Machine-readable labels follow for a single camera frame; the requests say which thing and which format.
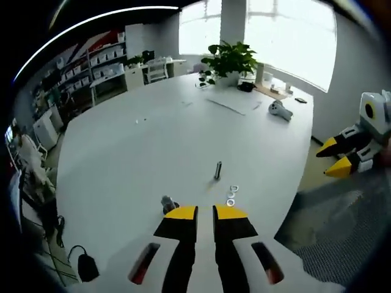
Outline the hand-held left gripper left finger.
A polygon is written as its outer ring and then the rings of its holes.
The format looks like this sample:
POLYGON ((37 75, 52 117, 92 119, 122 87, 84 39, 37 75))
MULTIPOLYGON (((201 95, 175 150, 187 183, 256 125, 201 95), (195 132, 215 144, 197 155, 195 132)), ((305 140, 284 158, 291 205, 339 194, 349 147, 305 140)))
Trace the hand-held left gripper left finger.
POLYGON ((187 292, 195 263, 196 207, 167 213, 155 232, 113 254, 104 270, 69 292, 187 292))

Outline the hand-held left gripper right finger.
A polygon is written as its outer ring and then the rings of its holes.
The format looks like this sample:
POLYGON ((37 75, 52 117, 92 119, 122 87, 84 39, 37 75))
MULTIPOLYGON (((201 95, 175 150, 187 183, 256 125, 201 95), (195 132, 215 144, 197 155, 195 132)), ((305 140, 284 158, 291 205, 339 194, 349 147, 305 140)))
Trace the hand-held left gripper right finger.
POLYGON ((258 234, 247 214, 213 206, 215 259, 224 292, 338 292, 339 285, 317 280, 300 257, 258 234))

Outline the person's right hand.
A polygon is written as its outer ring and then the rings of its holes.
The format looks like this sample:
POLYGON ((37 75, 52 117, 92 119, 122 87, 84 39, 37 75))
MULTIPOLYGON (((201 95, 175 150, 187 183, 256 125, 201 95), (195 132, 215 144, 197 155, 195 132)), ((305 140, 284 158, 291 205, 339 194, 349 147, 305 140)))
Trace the person's right hand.
POLYGON ((378 154, 376 154, 373 157, 373 164, 375 167, 390 168, 391 166, 390 144, 385 146, 378 154))

